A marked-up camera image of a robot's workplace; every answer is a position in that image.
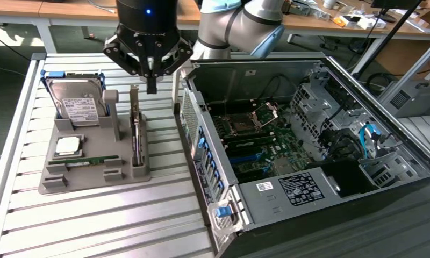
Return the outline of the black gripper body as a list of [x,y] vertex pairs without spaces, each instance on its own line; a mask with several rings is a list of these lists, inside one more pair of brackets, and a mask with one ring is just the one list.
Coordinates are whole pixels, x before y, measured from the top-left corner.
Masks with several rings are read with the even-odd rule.
[[137,56],[166,55],[180,41],[177,1],[117,1],[117,38]]

